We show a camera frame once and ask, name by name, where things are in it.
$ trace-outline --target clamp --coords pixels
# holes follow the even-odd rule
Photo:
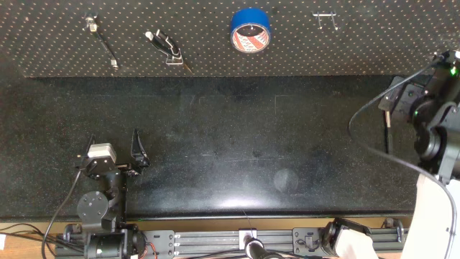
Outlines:
[[[101,34],[98,31],[99,25],[97,22],[97,17],[98,17],[97,14],[87,13],[85,16],[86,27],[83,28],[83,30],[89,29],[89,32],[99,40],[99,42],[102,44],[102,47],[104,48],[104,50],[110,57],[112,68],[114,68],[114,70],[118,70],[119,66],[118,66],[118,62],[116,61],[114,53],[110,50],[109,46],[104,41],[104,39],[102,38]]]
[[[180,52],[180,48],[175,44],[173,39],[167,36],[160,29],[157,29],[155,34],[151,32],[145,32],[145,36],[153,45],[153,47],[166,54],[166,65],[183,65],[185,69],[193,74],[193,71],[184,61],[182,53]]]

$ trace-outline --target wooden surface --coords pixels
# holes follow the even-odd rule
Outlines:
[[[385,218],[354,218],[368,227],[380,227]],[[258,230],[291,230],[294,227],[324,227],[334,219],[250,219],[251,225]],[[402,218],[405,227],[410,226],[410,218]],[[174,230],[176,232],[186,231],[225,231],[237,230],[249,227],[247,219],[207,219],[207,220],[181,220],[181,221],[156,221],[156,222],[133,222],[139,225],[141,230]],[[48,226],[47,222],[30,223],[44,232]],[[52,233],[62,233],[64,226],[69,222],[57,222],[52,226]],[[13,223],[0,223],[0,229],[13,225]],[[15,227],[5,232],[16,232],[30,230],[28,227]],[[54,258],[46,249],[48,259]],[[399,259],[400,254],[380,254],[384,259]],[[42,259],[41,243],[17,237],[6,237],[5,248],[0,250],[0,259]]]

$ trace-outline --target pegboard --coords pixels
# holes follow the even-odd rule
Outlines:
[[[246,54],[230,43],[235,12],[259,8],[272,40]],[[80,0],[0,2],[0,49],[27,77],[191,76],[144,36],[161,29],[183,51],[194,76],[313,76],[409,74],[435,51],[460,49],[456,0],[210,1]],[[119,60],[113,71],[87,31],[97,12],[103,36]],[[337,30],[312,12],[336,12]]]

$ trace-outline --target black table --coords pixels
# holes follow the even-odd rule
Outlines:
[[[129,219],[411,214],[417,174],[351,142],[346,125],[392,76],[4,79],[0,219],[48,220],[93,133],[121,162],[141,130],[152,162],[129,179]],[[384,148],[382,112],[356,131]],[[396,155],[416,161],[395,125]],[[97,183],[83,177],[59,220]]]

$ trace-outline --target roll of tape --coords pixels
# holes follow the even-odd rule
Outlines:
[[[260,9],[242,9],[231,19],[231,43],[243,53],[264,50],[270,38],[268,16]]]

